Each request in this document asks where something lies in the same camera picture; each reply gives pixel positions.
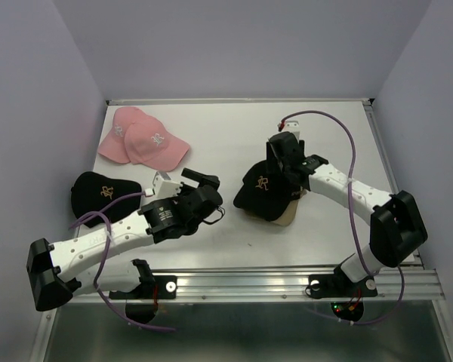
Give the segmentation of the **black cap with sport text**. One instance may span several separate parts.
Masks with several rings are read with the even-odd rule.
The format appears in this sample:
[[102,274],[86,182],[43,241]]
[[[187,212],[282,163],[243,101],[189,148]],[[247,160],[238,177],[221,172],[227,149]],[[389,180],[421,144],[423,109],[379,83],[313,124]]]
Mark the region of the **black cap with sport text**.
[[288,204],[299,198],[302,187],[282,175],[267,173],[267,161],[254,164],[242,179],[233,205],[251,217],[270,222],[279,218]]

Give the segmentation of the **pink cap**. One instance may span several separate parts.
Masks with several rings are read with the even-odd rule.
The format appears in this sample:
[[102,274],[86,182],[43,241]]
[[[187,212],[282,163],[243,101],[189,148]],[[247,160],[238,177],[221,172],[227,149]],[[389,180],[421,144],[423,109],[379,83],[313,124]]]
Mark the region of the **pink cap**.
[[132,164],[158,171],[172,171],[190,150],[190,145],[169,133],[157,118],[141,113],[129,126],[125,150]]
[[118,164],[128,164],[131,160],[125,148],[125,135],[129,127],[146,114],[137,107],[125,106],[117,109],[108,134],[101,141],[97,153]]

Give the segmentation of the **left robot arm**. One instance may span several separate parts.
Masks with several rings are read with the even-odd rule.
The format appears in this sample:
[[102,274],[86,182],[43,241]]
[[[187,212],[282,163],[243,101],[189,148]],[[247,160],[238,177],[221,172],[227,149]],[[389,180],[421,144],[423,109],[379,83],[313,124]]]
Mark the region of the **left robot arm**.
[[155,279],[147,261],[133,259],[122,266],[105,262],[130,250],[193,235],[222,209],[217,176],[188,168],[181,175],[198,185],[175,182],[158,172],[152,188],[142,193],[150,202],[125,218],[67,241],[32,242],[26,271],[35,309],[50,311],[98,290],[116,300],[172,297],[175,291],[166,287],[164,278]]

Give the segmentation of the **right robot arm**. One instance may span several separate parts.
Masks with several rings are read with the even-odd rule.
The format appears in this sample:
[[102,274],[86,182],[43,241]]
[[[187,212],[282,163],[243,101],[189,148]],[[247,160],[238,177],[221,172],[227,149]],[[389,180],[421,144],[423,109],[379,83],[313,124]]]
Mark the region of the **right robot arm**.
[[269,138],[267,163],[288,181],[325,196],[347,208],[369,226],[369,242],[342,261],[331,274],[310,275],[306,287],[312,299],[351,296],[376,297],[374,276],[382,268],[396,268],[427,240],[427,230],[414,197],[367,186],[339,171],[328,160],[306,156],[293,133]]

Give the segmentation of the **top beige cap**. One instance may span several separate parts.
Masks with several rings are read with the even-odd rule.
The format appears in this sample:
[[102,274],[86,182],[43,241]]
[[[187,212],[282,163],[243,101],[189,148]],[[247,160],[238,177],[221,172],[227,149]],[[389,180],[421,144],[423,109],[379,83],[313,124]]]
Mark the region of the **top beige cap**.
[[291,201],[288,204],[288,206],[285,208],[283,214],[279,218],[270,221],[270,223],[279,225],[282,227],[291,225],[291,223],[294,221],[294,218],[297,213],[298,203],[299,203],[300,199],[302,199],[302,197],[305,196],[306,193],[307,193],[307,190],[301,188],[300,191],[297,192],[297,195],[299,196],[299,198]]

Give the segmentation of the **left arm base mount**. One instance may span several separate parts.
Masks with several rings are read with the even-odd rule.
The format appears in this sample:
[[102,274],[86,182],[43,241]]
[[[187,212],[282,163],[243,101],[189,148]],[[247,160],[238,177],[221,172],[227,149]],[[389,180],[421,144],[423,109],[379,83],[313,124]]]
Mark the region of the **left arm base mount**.
[[141,282],[131,292],[109,292],[112,301],[125,301],[125,316],[140,324],[151,322],[159,311],[159,302],[176,299],[177,277],[156,275],[154,282]]

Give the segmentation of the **aluminium front rail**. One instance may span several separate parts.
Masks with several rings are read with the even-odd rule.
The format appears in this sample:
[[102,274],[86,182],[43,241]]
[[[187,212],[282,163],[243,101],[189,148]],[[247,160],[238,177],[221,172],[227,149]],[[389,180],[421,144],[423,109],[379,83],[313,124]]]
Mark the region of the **aluminium front rail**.
[[166,303],[334,302],[443,300],[435,271],[406,267],[402,272],[384,269],[352,292],[322,291],[327,268],[218,268],[155,270],[159,300]]

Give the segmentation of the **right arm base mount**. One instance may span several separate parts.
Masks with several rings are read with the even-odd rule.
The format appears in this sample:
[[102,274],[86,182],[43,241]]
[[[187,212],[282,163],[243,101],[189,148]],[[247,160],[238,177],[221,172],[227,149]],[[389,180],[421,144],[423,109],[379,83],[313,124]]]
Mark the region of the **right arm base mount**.
[[360,322],[364,314],[363,300],[378,295],[373,278],[366,277],[353,283],[348,277],[338,274],[310,275],[304,290],[311,299],[332,299],[333,317],[351,325]]

